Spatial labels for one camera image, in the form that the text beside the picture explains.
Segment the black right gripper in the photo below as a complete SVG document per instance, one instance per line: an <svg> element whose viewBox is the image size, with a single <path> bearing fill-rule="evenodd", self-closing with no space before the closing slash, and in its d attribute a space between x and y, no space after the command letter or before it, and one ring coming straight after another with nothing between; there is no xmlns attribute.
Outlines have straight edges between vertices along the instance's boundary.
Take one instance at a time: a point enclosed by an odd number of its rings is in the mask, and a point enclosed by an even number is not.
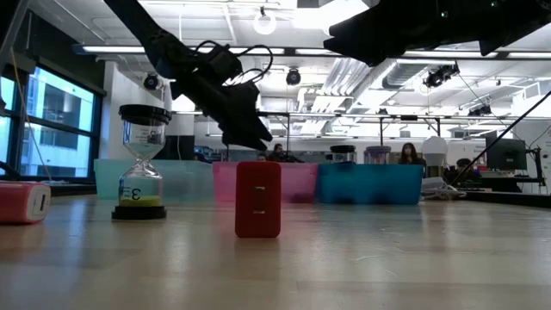
<svg viewBox="0 0 551 310"><path fill-rule="evenodd" d="M380 0L367 14L330 26L324 49L375 67L408 49L476 41L481 0ZM364 46L351 40L365 40Z"/></svg>

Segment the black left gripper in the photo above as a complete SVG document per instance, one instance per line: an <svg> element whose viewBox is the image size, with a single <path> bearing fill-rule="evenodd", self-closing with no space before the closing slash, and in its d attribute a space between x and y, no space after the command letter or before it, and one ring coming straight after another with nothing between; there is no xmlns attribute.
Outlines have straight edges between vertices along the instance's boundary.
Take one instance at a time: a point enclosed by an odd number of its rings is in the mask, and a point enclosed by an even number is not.
<svg viewBox="0 0 551 310"><path fill-rule="evenodd" d="M271 141L273 136L255 114L257 88L251 84L225 86L227 79L207 71L187 72L179 75L179 91L220 124L225 146L266 151L263 142Z"/></svg>

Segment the lavender hourglass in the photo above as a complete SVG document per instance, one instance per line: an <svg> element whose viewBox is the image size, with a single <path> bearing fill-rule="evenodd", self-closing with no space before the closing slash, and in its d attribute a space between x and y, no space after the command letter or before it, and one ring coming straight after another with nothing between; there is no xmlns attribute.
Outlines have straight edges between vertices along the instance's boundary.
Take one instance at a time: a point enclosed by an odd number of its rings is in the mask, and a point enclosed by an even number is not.
<svg viewBox="0 0 551 310"><path fill-rule="evenodd" d="M367 146L364 151L364 163L389 164L391 151L390 146Z"/></svg>

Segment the yellow sand hourglass black caps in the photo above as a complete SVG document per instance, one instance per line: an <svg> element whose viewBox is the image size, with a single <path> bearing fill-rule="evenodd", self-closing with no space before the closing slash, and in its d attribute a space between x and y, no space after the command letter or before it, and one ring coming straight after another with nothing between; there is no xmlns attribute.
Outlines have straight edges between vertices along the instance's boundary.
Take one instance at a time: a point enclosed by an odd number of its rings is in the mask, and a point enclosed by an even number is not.
<svg viewBox="0 0 551 310"><path fill-rule="evenodd" d="M118 205L114 220L160 220L166 217L163 204L163 177L152 159L165 146L165 127L171 120L164 108L127 104L120 106L122 144L134 158L120 177Z"/></svg>

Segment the translucent pink plastic bin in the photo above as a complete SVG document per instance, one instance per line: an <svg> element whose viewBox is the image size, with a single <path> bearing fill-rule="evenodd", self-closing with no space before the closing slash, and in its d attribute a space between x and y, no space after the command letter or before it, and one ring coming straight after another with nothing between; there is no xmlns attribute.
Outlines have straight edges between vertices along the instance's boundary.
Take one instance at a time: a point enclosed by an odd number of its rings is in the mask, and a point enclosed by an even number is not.
<svg viewBox="0 0 551 310"><path fill-rule="evenodd" d="M238 162L213 164L214 194L217 202L235 202ZM317 164L281 163L282 201L314 203L318 175Z"/></svg>

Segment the black background box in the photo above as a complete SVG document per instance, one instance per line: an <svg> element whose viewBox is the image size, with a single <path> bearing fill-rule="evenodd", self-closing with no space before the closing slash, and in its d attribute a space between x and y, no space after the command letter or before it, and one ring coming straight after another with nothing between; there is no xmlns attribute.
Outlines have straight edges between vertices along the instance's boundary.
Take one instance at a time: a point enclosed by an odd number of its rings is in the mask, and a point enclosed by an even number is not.
<svg viewBox="0 0 551 310"><path fill-rule="evenodd" d="M154 159L193 160L195 158L194 135L167 135L163 149Z"/></svg>

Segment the translucent green plastic bin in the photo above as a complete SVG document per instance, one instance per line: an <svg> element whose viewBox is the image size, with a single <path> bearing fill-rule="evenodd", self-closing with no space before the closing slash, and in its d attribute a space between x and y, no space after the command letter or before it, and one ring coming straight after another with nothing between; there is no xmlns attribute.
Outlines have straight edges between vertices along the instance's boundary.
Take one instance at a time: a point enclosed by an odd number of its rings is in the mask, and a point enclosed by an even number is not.
<svg viewBox="0 0 551 310"><path fill-rule="evenodd" d="M116 200L120 177L134 164L132 159L96 159L96 193L101 200ZM212 202L214 175L211 164L199 161L152 160L163 177L163 202Z"/></svg>

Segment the blue plastic bin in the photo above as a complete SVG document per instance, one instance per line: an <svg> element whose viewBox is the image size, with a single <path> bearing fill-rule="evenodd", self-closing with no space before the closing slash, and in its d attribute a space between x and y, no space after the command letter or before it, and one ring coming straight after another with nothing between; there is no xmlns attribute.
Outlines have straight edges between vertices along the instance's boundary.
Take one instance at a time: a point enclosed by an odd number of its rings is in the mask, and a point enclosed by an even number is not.
<svg viewBox="0 0 551 310"><path fill-rule="evenodd" d="M416 205L424 167L418 164L321 164L315 200L324 204Z"/></svg>

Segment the white light bulb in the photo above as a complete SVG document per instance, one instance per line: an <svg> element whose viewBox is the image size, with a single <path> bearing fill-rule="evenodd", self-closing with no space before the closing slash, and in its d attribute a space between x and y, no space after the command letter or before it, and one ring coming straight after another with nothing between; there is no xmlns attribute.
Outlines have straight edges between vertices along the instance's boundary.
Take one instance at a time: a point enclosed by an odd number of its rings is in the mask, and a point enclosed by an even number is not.
<svg viewBox="0 0 551 310"><path fill-rule="evenodd" d="M421 152L426 163L426 176L443 177L448 154L446 140L438 136L429 137L423 142Z"/></svg>

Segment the long ceiling light strip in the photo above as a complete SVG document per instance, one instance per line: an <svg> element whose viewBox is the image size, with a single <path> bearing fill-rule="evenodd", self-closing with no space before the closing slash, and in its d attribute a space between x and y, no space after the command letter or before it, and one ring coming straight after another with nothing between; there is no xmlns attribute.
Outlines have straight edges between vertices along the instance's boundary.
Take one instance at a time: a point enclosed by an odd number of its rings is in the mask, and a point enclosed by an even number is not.
<svg viewBox="0 0 551 310"><path fill-rule="evenodd" d="M76 45L74 47L77 53L85 54L144 54L142 46L86 46ZM249 53L252 55L269 55L270 50L275 56L303 56L303 57L341 57L341 54L331 52L322 48L294 48L294 47L254 47ZM551 52L526 52L526 51L497 51L482 56L478 51L461 50L436 50L436 51L407 51L402 58L406 59L483 59L483 60L549 60L551 61Z"/></svg>

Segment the black computer monitor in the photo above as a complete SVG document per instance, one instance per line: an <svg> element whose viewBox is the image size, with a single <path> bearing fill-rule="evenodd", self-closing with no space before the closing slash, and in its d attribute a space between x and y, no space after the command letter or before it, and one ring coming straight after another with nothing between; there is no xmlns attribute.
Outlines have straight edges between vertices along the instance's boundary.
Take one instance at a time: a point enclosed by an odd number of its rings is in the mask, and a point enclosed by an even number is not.
<svg viewBox="0 0 551 310"><path fill-rule="evenodd" d="M526 145L520 139L487 138L486 145L492 147L486 152L486 163L490 169L501 171L526 170Z"/></svg>

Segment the large window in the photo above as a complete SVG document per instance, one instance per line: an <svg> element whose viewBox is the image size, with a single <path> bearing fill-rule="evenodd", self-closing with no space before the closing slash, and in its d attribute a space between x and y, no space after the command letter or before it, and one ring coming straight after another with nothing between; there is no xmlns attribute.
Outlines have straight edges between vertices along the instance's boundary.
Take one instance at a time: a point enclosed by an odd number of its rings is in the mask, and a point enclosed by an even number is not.
<svg viewBox="0 0 551 310"><path fill-rule="evenodd" d="M0 162L25 177L87 178L101 98L37 67L0 77Z"/></svg>

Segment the pink usb charger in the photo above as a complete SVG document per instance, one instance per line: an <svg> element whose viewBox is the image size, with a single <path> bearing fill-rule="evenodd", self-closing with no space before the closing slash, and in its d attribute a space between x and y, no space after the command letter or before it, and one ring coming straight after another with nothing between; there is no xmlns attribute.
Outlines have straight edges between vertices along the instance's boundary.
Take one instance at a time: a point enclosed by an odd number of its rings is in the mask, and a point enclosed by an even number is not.
<svg viewBox="0 0 551 310"><path fill-rule="evenodd" d="M51 188L44 183L0 181L0 224L35 224L49 212Z"/></svg>

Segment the black background workbench frame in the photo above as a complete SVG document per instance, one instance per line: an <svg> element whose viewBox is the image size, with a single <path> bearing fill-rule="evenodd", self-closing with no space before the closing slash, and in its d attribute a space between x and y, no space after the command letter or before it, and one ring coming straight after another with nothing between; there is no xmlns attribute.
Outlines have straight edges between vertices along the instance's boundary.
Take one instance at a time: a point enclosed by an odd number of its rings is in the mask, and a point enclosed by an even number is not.
<svg viewBox="0 0 551 310"><path fill-rule="evenodd" d="M391 121L409 121L409 122L415 122L415 121L428 121L428 125L430 126L430 121L434 121L436 123L436 127L433 128L433 130L437 133L437 135L441 134L441 121L442 120L450 120L451 116L449 115L371 115L371 114L342 114L342 113L297 113L297 112L276 112L276 111L262 111L257 110L255 112L255 115L257 117L263 117L263 118L277 118L277 117L283 117L287 118L288 121L286 122L286 125L290 125L290 120L293 118L304 118L304 119L313 119L313 120L332 120L337 118L351 118L353 120L367 120L367 119L373 119L376 121L376 123L379 123L380 126L384 122L384 120L389 119Z"/></svg>

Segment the tall red wall charger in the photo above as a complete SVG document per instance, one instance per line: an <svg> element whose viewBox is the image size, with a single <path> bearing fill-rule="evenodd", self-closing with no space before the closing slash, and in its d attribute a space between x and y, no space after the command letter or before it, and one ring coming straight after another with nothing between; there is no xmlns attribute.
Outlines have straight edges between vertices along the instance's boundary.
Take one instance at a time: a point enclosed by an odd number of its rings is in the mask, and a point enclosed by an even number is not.
<svg viewBox="0 0 551 310"><path fill-rule="evenodd" d="M235 233L240 238L276 238L281 232L282 168L277 162L237 166Z"/></svg>

